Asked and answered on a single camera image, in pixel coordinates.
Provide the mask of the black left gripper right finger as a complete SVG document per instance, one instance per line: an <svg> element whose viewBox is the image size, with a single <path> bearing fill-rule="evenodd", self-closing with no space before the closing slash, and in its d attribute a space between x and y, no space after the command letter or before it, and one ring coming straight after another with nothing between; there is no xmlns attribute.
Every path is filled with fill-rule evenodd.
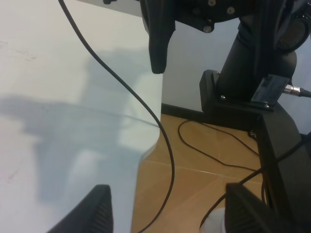
<svg viewBox="0 0 311 233"><path fill-rule="evenodd" d="M276 233L277 218L253 193L239 183L226 185L225 230L227 233Z"/></svg>

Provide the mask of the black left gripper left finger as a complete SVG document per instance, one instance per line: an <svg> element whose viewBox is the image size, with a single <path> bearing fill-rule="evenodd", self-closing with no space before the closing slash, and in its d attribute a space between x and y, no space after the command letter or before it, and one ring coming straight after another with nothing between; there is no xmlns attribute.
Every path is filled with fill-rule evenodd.
<svg viewBox="0 0 311 233"><path fill-rule="evenodd" d="M112 233L114 219L109 185L96 185L51 233Z"/></svg>

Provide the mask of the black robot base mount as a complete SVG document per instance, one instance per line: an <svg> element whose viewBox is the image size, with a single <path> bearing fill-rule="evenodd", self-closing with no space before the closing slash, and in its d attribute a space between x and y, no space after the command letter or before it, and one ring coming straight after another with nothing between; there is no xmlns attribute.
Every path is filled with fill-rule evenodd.
<svg viewBox="0 0 311 233"><path fill-rule="evenodd" d="M206 70L200 80L201 105L208 124L254 131L268 204L274 212L311 231L310 136L302 138L290 115L275 104L235 102L216 91L219 74Z"/></svg>

